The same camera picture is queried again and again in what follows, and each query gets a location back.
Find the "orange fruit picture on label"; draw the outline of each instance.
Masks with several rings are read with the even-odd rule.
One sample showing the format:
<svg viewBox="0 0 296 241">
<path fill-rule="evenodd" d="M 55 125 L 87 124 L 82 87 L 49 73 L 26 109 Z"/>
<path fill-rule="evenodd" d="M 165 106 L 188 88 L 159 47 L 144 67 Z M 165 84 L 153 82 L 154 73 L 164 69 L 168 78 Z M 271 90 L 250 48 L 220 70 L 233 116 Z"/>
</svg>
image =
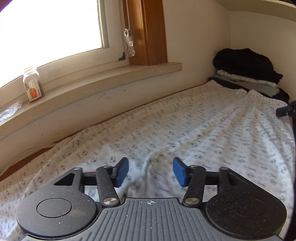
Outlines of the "orange fruit picture on label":
<svg viewBox="0 0 296 241">
<path fill-rule="evenodd" d="M 31 96 L 31 98 L 36 98 L 36 97 L 37 97 L 37 90 L 36 90 L 36 89 L 31 88 L 31 89 L 29 90 L 29 92 L 30 92 L 30 96 Z"/>
</svg>

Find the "white crosshair symbol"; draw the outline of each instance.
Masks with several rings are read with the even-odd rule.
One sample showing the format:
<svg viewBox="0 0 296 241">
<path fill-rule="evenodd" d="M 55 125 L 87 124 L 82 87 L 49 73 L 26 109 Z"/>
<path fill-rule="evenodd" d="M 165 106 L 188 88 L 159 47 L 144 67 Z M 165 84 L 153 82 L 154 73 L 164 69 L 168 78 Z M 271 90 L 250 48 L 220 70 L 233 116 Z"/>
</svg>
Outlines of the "white crosshair symbol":
<svg viewBox="0 0 296 241">
<path fill-rule="evenodd" d="M 150 201 L 148 201 L 148 202 L 146 202 L 146 203 L 148 203 L 149 205 L 153 205 L 153 204 L 155 204 L 156 202 L 150 200 Z"/>
</svg>

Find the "plastic bag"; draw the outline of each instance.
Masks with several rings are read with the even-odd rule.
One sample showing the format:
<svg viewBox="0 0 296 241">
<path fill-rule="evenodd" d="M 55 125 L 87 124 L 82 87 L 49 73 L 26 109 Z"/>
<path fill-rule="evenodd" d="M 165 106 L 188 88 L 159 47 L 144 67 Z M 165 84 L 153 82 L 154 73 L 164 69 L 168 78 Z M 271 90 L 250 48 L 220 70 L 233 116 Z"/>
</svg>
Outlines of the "plastic bag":
<svg viewBox="0 0 296 241">
<path fill-rule="evenodd" d="M 18 109 L 22 107 L 21 103 L 15 102 L 9 106 L 5 111 L 0 113 L 0 125 L 2 125 L 9 117 L 13 116 Z"/>
</svg>

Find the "screw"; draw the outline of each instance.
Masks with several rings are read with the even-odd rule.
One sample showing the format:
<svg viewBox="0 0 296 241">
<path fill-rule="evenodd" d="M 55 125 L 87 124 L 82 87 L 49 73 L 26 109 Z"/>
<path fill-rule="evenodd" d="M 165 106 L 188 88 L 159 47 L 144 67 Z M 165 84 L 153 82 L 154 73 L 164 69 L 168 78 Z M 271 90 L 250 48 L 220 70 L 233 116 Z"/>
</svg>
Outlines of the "screw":
<svg viewBox="0 0 296 241">
<path fill-rule="evenodd" d="M 195 197 L 189 197 L 185 199 L 185 203 L 189 204 L 189 205 L 196 205 L 200 202 L 200 200 L 198 198 Z"/>
<path fill-rule="evenodd" d="M 103 202 L 106 205 L 116 205 L 118 203 L 118 200 L 114 197 L 108 197 L 105 198 Z"/>
</svg>

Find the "bright window light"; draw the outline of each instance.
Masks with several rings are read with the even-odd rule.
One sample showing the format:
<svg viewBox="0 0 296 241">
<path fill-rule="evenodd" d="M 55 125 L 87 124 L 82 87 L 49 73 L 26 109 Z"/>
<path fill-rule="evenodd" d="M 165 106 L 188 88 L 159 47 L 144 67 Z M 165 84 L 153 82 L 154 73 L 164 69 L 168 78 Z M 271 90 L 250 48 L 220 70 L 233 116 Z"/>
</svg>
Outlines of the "bright window light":
<svg viewBox="0 0 296 241">
<path fill-rule="evenodd" d="M 97 0 L 13 0 L 0 12 L 0 87 L 30 65 L 101 46 Z"/>
</svg>

